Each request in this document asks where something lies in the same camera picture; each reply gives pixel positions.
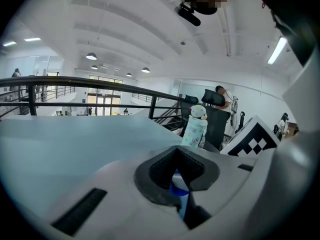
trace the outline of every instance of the checkerboard pattern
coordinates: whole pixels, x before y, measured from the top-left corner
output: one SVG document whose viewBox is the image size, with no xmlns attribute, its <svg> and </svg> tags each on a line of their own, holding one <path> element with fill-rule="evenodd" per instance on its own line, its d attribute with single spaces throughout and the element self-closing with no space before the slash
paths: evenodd
<svg viewBox="0 0 320 240">
<path fill-rule="evenodd" d="M 260 124 L 256 124 L 228 155 L 236 157 L 256 157 L 263 150 L 276 148 L 277 144 Z"/>
</svg>

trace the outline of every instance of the window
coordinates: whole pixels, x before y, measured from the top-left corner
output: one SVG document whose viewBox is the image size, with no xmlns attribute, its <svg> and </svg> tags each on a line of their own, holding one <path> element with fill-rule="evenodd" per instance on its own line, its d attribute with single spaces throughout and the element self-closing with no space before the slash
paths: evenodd
<svg viewBox="0 0 320 240">
<path fill-rule="evenodd" d="M 123 84 L 124 81 L 90 75 L 89 79 L 100 80 L 106 82 L 112 82 L 117 84 Z M 88 88 L 88 103 L 94 104 L 115 104 L 120 105 L 121 91 L 118 90 L 108 90 L 108 89 L 96 89 Z M 92 109 L 92 115 L 94 116 L 116 116 L 120 111 L 119 107 L 97 107 Z"/>
</svg>

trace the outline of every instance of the black slot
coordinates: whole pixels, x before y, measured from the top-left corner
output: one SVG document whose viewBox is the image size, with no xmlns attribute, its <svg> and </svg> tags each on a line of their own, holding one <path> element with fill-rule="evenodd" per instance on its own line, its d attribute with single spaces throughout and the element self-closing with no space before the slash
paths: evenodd
<svg viewBox="0 0 320 240">
<path fill-rule="evenodd" d="M 245 170 L 245 171 L 248 171 L 248 172 L 252 172 L 252 170 L 254 169 L 253 166 L 251 165 L 247 165 L 247 164 L 240 164 L 238 166 L 238 168 L 242 169 L 242 170 Z"/>
<path fill-rule="evenodd" d="M 106 194 L 107 191 L 93 188 L 61 218 L 54 222 L 52 226 L 69 236 L 73 236 L 97 208 Z"/>
</svg>

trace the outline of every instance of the railing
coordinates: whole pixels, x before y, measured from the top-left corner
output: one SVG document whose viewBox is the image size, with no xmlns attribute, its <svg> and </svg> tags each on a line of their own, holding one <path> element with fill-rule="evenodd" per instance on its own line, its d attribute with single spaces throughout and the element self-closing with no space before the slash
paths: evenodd
<svg viewBox="0 0 320 240">
<path fill-rule="evenodd" d="M 18 86 L 28 86 L 28 100 L 27 102 L 0 102 L 1 106 L 27 106 L 30 110 L 31 116 L 37 115 L 37 107 L 93 107 L 93 108 L 140 108 L 149 109 L 148 117 L 152 120 L 162 119 L 162 118 L 173 118 L 176 115 L 170 116 L 158 116 L 154 117 L 155 109 L 172 109 L 172 107 L 156 106 L 157 98 L 169 99 L 174 101 L 183 101 L 184 99 L 169 95 L 166 93 L 148 90 L 136 86 L 126 85 L 122 83 L 93 80 L 78 77 L 68 77 L 68 76 L 25 76 L 25 77 L 12 77 L 6 79 L 0 79 L 0 87 L 18 87 Z M 74 102 L 38 102 L 36 98 L 36 86 L 56 86 L 56 93 L 67 93 L 67 87 L 82 87 L 82 88 L 98 88 L 104 90 L 114 90 L 120 92 L 134 93 L 139 95 L 150 96 L 151 102 L 150 106 L 146 105 L 126 105 L 126 104 L 99 104 L 99 103 L 74 103 Z M 58 87 L 65 87 L 66 89 L 60 91 Z"/>
<path fill-rule="evenodd" d="M 152 96 L 144 95 L 144 94 L 139 94 L 139 93 L 132 93 L 132 97 L 137 98 L 138 100 L 142 100 L 144 102 L 151 103 L 152 101 Z"/>
<path fill-rule="evenodd" d="M 30 111 L 29 106 L 29 85 L 12 86 L 14 90 L 4 91 L 0 93 L 0 103 L 6 103 L 4 109 L 0 109 L 0 118 L 8 115 L 27 115 Z M 34 102 L 48 102 L 52 99 L 57 99 L 61 96 L 75 92 L 75 87 L 72 86 L 47 86 L 47 85 L 33 85 Z"/>
</svg>

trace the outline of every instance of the desk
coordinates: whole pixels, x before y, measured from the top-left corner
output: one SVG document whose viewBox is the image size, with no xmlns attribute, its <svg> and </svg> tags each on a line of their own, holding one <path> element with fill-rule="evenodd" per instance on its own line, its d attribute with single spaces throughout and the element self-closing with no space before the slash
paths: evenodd
<svg viewBox="0 0 320 240">
<path fill-rule="evenodd" d="M 0 122 L 1 179 L 15 201 L 43 217 L 104 165 L 181 141 L 143 116 L 11 116 Z"/>
</svg>

